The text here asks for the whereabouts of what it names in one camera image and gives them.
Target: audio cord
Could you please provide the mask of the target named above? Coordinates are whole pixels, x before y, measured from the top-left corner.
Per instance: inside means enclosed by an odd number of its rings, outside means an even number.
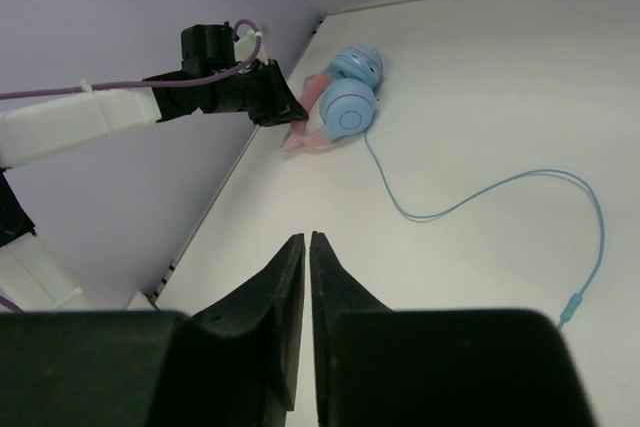
[[[594,206],[595,211],[596,211],[596,216],[598,218],[598,227],[599,227],[599,230],[600,230],[600,246],[598,248],[598,256],[596,258],[596,262],[595,262],[593,268],[591,269],[591,273],[587,277],[587,280],[584,282],[584,284],[582,285],[580,290],[578,290],[578,292],[574,293],[569,298],[569,301],[567,302],[567,305],[565,306],[564,310],[560,314],[560,320],[558,322],[558,328],[562,329],[562,327],[564,327],[564,325],[571,320],[573,315],[578,310],[578,307],[580,307],[580,304],[582,303],[584,295],[586,294],[587,290],[591,286],[591,283],[593,282],[593,280],[595,279],[596,275],[598,274],[598,271],[600,270],[600,266],[602,265],[602,259],[604,257],[605,223],[604,223],[604,215],[602,213],[602,206],[600,205],[600,201],[598,200],[598,196],[596,195],[595,191],[593,190],[591,185],[589,185],[589,183],[586,180],[584,180],[579,175],[576,175],[576,174],[574,174],[572,172],[569,172],[569,171],[566,171],[566,170],[562,170],[562,169],[533,169],[533,170],[527,170],[525,172],[521,172],[519,174],[512,175],[511,177],[507,177],[506,179],[503,179],[503,180],[500,180],[498,182],[495,182],[494,184],[491,184],[488,187],[485,187],[485,188],[475,192],[474,194],[470,195],[469,197],[461,200],[460,202],[458,202],[458,203],[452,205],[451,207],[448,207],[448,208],[446,208],[446,209],[444,209],[444,210],[442,210],[440,212],[436,212],[434,214],[412,214],[411,212],[407,211],[404,207],[402,207],[402,205],[400,205],[400,202],[398,201],[398,199],[396,198],[395,194],[393,193],[393,190],[391,190],[391,186],[389,185],[389,180],[387,179],[387,175],[384,172],[384,169],[382,167],[382,164],[380,163],[380,159],[378,158],[378,155],[375,153],[375,151],[373,150],[373,147],[371,147],[371,144],[369,143],[369,136],[368,136],[368,132],[366,132],[366,131],[364,133],[364,142],[365,142],[365,145],[367,146],[367,150],[371,154],[371,157],[373,158],[373,161],[376,164],[376,167],[378,168],[378,172],[380,173],[380,177],[382,178],[382,182],[384,184],[384,187],[385,187],[387,193],[389,194],[389,197],[391,198],[391,202],[393,202],[394,207],[400,213],[400,215],[402,215],[405,219],[407,219],[407,220],[409,220],[411,222],[422,223],[422,222],[428,222],[428,221],[431,221],[431,220],[440,219],[440,218],[444,217],[445,215],[450,214],[451,212],[453,212],[453,211],[457,210],[458,208],[462,207],[466,203],[471,202],[473,199],[475,199],[477,197],[480,197],[481,195],[486,194],[487,192],[489,192],[489,191],[491,191],[491,190],[493,190],[493,189],[495,189],[497,187],[500,187],[500,186],[502,186],[504,184],[508,184],[508,183],[513,182],[515,180],[523,179],[523,178],[526,178],[526,177],[534,177],[534,176],[537,176],[537,175],[552,175],[552,176],[556,176],[556,177],[561,177],[561,178],[566,179],[566,180],[570,180],[570,181],[575,182],[575,183],[579,184],[580,186],[584,187],[586,192],[589,194],[589,198],[591,199],[591,202],[593,203],[593,206]]]

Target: white arm segment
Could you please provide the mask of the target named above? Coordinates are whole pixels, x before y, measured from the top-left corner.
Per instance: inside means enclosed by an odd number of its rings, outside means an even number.
[[[160,118],[148,88],[88,92],[2,112],[0,167],[18,167]]]
[[[89,310],[77,280],[37,236],[25,234],[0,248],[0,288],[25,311]]]

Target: white cable clip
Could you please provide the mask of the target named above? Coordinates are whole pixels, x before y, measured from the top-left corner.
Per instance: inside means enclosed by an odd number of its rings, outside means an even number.
[[[89,82],[87,82],[87,79],[82,79],[80,81],[80,88],[82,89],[83,92],[93,92],[93,87],[91,87],[91,84]]]

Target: pink and blue headphones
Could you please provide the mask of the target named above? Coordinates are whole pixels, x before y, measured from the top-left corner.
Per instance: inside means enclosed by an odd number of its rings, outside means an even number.
[[[324,126],[316,132],[306,133],[306,121],[291,123],[284,140],[283,152],[291,152],[303,145],[320,147],[340,137],[364,132],[373,121],[376,95],[382,81],[380,53],[362,44],[350,45],[305,86],[300,99],[310,112],[320,99],[320,117]]]

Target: white table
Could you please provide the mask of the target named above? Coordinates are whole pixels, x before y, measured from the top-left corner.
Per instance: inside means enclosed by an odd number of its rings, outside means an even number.
[[[607,250],[564,335],[602,425],[640,425],[640,0],[425,0],[332,16],[293,90],[352,42],[385,57],[370,139],[410,210],[531,168],[592,182]],[[286,156],[285,130],[257,132],[160,308],[199,311],[313,230],[394,309],[517,306],[555,320],[590,272],[595,214],[567,182],[522,180],[417,225],[394,210],[362,137]],[[316,425],[310,307],[292,426]]]

